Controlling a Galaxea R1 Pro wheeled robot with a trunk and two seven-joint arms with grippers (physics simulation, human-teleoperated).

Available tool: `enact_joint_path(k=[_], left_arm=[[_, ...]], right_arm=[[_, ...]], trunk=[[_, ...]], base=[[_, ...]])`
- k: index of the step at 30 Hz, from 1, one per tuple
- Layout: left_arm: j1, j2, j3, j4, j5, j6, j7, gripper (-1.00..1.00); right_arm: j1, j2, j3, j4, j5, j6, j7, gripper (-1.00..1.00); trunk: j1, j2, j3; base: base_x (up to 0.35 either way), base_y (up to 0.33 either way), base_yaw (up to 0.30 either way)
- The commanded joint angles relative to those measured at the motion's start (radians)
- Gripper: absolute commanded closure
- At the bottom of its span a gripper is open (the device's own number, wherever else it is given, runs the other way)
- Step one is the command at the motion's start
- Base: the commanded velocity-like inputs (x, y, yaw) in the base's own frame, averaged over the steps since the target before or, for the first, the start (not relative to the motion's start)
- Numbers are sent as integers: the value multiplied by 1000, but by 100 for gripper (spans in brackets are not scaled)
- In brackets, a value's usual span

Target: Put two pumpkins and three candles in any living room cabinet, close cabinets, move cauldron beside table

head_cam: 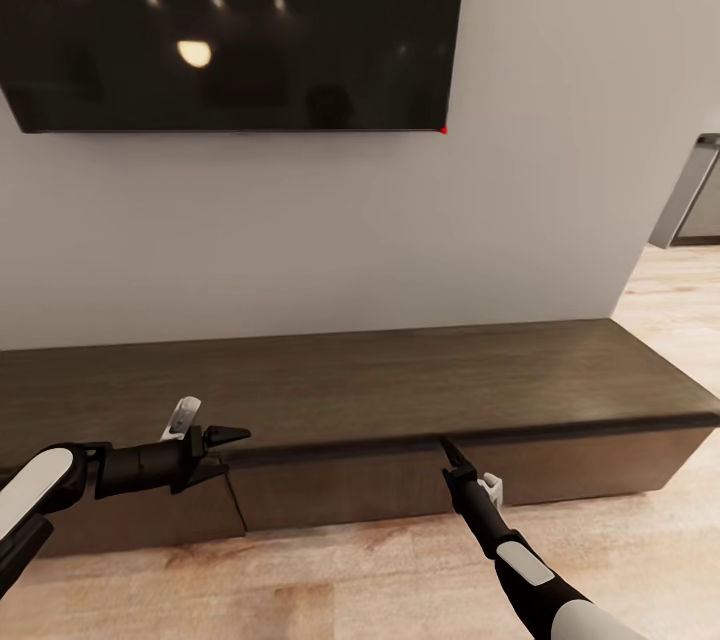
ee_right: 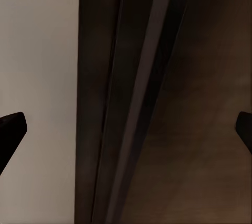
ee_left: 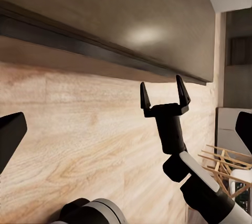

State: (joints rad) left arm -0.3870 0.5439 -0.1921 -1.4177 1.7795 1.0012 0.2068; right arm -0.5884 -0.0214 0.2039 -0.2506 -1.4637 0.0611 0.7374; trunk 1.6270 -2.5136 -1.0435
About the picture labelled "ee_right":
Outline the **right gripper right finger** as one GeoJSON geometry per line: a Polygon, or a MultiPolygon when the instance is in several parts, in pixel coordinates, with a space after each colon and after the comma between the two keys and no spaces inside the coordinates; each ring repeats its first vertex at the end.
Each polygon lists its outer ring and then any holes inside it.
{"type": "Polygon", "coordinates": [[[240,112],[235,130],[252,154],[252,114],[240,112]]]}

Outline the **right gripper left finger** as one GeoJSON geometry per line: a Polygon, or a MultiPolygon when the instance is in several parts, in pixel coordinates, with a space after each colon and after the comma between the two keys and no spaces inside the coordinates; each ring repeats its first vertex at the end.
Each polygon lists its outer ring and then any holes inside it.
{"type": "Polygon", "coordinates": [[[27,132],[23,112],[0,118],[0,174],[27,132]]]}

